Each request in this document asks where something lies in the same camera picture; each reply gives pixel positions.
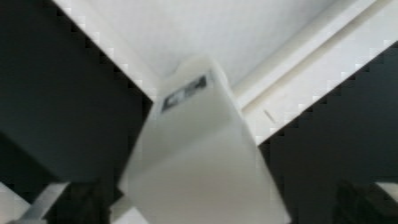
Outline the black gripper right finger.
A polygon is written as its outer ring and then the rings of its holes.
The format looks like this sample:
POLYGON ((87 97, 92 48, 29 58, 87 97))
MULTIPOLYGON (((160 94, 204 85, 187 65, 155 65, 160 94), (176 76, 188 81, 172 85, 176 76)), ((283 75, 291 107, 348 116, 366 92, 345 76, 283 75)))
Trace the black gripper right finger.
POLYGON ((338 182, 332 224, 398 224, 396 184, 338 182))

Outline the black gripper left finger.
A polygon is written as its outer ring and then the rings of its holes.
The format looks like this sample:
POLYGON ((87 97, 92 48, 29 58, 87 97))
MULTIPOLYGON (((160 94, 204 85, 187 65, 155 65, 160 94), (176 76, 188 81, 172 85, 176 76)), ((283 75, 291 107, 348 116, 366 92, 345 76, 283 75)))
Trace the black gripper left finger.
POLYGON ((110 224, 119 190, 101 182, 52 183, 16 224, 110 224))

